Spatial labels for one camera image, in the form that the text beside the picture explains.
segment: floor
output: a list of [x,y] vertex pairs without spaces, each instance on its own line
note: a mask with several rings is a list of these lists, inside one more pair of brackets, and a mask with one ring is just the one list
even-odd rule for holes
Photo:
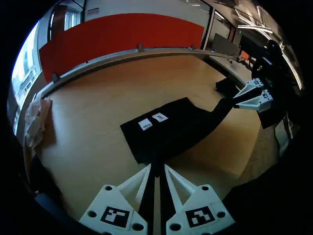
[[245,183],[257,178],[268,168],[277,163],[279,146],[275,138],[275,127],[260,128],[257,142],[250,160],[239,178],[239,183]]

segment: bolt hole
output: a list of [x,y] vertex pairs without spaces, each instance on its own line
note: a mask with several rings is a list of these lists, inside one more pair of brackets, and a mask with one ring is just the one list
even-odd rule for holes
[[92,217],[92,218],[97,216],[97,213],[95,213],[94,211],[88,211],[87,214],[88,214],[89,217]]
[[217,216],[219,218],[224,218],[225,217],[225,212],[218,212]]
[[135,231],[141,231],[141,230],[144,229],[144,226],[142,224],[135,223],[135,224],[132,225],[132,228]]
[[171,224],[169,227],[172,231],[178,231],[181,228],[180,224]]

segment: window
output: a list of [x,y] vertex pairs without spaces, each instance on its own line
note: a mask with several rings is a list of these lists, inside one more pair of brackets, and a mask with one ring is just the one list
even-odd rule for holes
[[37,50],[34,49],[37,26],[38,23],[32,29],[22,46],[12,73],[12,87],[19,108],[22,108],[27,91],[31,88],[31,85],[41,71],[41,68],[35,65],[35,60],[38,59],[38,57],[35,57]]
[[81,23],[84,0],[64,0],[54,6],[48,27],[48,41]]
[[80,13],[66,12],[65,13],[65,20],[64,20],[64,31],[76,26],[77,24],[79,24],[81,21],[80,16],[81,16]]

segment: ceiling light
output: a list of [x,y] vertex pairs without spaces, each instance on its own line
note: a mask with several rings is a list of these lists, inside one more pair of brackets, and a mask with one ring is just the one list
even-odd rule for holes
[[257,26],[257,25],[238,25],[239,29],[256,29],[268,33],[273,33],[273,31],[270,28],[266,28],[263,26]]
[[[238,11],[236,11],[236,13],[238,14],[239,19],[243,20],[244,22],[246,22],[247,24],[251,25],[251,26],[256,26],[255,24],[253,24],[251,21],[249,21],[248,19],[246,19],[245,17],[242,17],[241,15],[239,15]],[[271,39],[271,37],[269,35],[267,35],[264,31],[257,29],[257,31],[259,31],[264,37],[266,37],[268,40]],[[300,90],[303,89],[303,84],[302,81],[296,71],[296,69],[294,68],[294,66],[292,65],[291,61],[289,60],[289,58],[287,57],[287,55],[282,51],[282,56],[285,59],[285,61],[287,62],[289,68],[291,69],[294,77],[296,78],[296,81],[298,83],[298,87]]]
[[217,14],[219,17],[221,17],[222,19],[225,19],[220,13],[218,13],[217,11],[215,11],[215,14]]
[[296,71],[296,69],[294,68],[294,66],[292,65],[292,63],[290,62],[289,58],[286,56],[286,54],[282,51],[282,56],[284,57],[284,59],[286,60],[289,68],[291,69],[293,75],[295,76],[296,78],[296,81],[298,83],[298,86],[299,86],[299,89],[302,90],[303,89],[303,84],[302,84],[302,81]]
[[247,24],[249,24],[249,25],[254,25],[251,21],[247,20],[245,17],[243,17],[243,16],[238,16],[238,17],[239,17],[239,19],[243,20],[243,21],[246,22]]

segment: wooden surface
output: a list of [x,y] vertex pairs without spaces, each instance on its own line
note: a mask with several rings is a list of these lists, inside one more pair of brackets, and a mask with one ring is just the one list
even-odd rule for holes
[[[108,67],[52,93],[36,151],[61,189],[68,213],[79,220],[104,184],[119,185],[144,167],[132,156],[121,124],[183,97],[213,110],[221,99],[215,82],[223,78],[196,57],[169,56]],[[223,198],[249,161],[259,128],[255,111],[233,109],[214,132],[169,165],[195,184],[211,184]]]

